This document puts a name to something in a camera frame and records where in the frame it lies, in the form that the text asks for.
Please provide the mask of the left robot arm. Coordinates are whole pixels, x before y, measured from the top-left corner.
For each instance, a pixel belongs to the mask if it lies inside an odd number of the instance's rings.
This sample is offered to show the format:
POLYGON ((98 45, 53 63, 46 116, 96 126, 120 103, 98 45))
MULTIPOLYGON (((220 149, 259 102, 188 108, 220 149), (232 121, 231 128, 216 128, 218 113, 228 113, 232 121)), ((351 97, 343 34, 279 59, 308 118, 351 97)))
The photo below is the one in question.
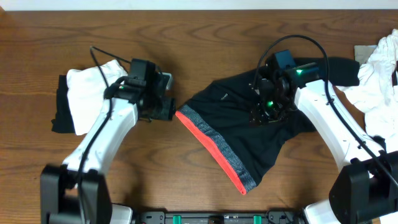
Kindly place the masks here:
POLYGON ((155 63, 134 58, 128 75, 106 84, 101 112, 80 145, 62 165, 48 164, 40 175, 42 223, 134 222, 132 208, 112 203, 106 174, 140 119, 172 120, 175 100, 165 93, 173 81, 155 63))

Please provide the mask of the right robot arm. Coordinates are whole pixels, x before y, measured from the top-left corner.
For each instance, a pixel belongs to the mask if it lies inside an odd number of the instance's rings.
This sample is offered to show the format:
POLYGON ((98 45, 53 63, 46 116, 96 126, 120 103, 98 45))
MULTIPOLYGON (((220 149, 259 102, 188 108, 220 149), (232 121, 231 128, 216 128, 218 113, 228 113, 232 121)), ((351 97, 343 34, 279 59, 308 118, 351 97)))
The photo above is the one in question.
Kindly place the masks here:
POLYGON ((368 136, 335 95, 316 63, 298 65, 288 50, 257 69, 252 110, 257 125, 302 112, 332 153, 339 170, 326 200, 306 206, 304 223, 397 223, 397 153, 368 136))

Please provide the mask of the black leggings with red waistband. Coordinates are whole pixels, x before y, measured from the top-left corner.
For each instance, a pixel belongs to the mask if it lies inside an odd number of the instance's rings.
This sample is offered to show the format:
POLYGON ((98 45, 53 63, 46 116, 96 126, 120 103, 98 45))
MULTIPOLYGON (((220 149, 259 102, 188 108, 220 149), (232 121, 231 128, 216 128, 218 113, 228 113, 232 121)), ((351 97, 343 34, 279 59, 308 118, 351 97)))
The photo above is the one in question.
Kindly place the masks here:
POLYGON ((286 141, 316 130, 301 111, 282 121, 254 124, 251 110, 259 101, 249 87, 254 75, 250 70, 215 80, 176 112, 243 195, 261 183, 286 141))

